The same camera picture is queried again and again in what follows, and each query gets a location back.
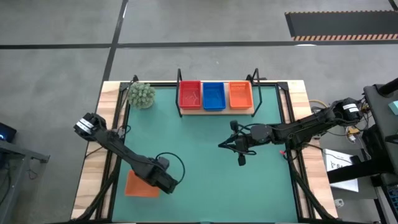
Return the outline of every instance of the plastic basket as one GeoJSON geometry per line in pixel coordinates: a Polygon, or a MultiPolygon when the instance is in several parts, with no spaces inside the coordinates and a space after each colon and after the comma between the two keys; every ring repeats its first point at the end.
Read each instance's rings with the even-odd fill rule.
{"type": "Polygon", "coordinates": [[[231,109],[248,109],[253,106],[250,82],[230,82],[228,86],[231,109]]]}
{"type": "Polygon", "coordinates": [[[207,111],[226,108],[224,83],[203,83],[203,108],[207,111]]]}
{"type": "Polygon", "coordinates": [[[198,110],[201,108],[200,81],[180,81],[180,108],[198,110]]]}

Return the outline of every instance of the orange basket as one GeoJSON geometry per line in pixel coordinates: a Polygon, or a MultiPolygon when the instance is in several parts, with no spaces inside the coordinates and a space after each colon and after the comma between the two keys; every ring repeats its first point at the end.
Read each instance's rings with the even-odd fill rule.
{"type": "Polygon", "coordinates": [[[230,82],[229,105],[231,109],[248,109],[253,106],[253,94],[250,82],[230,82]]]}

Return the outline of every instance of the gray floor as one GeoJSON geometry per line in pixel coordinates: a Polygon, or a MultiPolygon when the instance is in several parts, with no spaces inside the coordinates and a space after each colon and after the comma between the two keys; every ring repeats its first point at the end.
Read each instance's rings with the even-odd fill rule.
{"type": "MultiPolygon", "coordinates": [[[[0,44],[110,43],[121,0],[0,0],[0,44]]],[[[287,11],[391,9],[387,0],[131,0],[119,42],[290,40],[287,11]]],[[[26,178],[16,223],[70,217],[86,142],[72,126],[94,111],[108,49],[0,50],[0,122],[18,145],[51,154],[26,178]]],[[[254,69],[275,80],[305,80],[308,97],[359,99],[363,86],[396,78],[398,45],[119,49],[110,80],[242,79],[254,69]]],[[[359,148],[326,135],[329,149],[359,148]]],[[[347,200],[341,218],[378,220],[372,200],[347,200]]]]}

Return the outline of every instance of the green table surface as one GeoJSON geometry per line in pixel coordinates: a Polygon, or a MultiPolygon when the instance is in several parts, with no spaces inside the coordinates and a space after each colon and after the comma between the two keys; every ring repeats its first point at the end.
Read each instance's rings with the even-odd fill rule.
{"type": "MultiPolygon", "coordinates": [[[[114,202],[114,222],[297,222],[289,167],[279,151],[284,145],[258,146],[256,156],[246,156],[238,166],[238,155],[218,148],[240,124],[280,123],[275,87],[262,86],[263,104],[255,117],[213,115],[179,117],[175,88],[157,87],[155,103],[146,110],[131,108],[125,145],[138,154],[155,157],[173,152],[181,157],[186,174],[174,193],[158,198],[124,195],[131,166],[122,161],[114,202]]],[[[253,89],[254,105],[258,92],[253,89]]],[[[167,172],[179,180],[182,166],[170,161],[167,172]]]]}

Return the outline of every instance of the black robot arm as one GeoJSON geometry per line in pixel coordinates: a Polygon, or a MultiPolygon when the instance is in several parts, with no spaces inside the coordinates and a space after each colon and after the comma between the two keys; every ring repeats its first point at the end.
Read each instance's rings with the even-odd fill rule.
{"type": "Polygon", "coordinates": [[[249,148],[263,144],[286,144],[287,149],[300,149],[316,134],[323,135],[336,125],[352,126],[361,121],[363,114],[358,109],[360,101],[352,98],[335,101],[330,107],[289,124],[249,124],[246,126],[231,121],[233,134],[218,147],[239,154],[238,163],[245,165],[245,155],[255,155],[249,148]]]}
{"type": "Polygon", "coordinates": [[[149,185],[156,186],[167,194],[172,193],[177,186],[178,182],[166,173],[169,160],[163,157],[153,159],[134,153],[123,144],[117,133],[106,129],[106,122],[99,115],[87,113],[74,128],[83,139],[96,141],[125,160],[134,173],[149,185]]]}

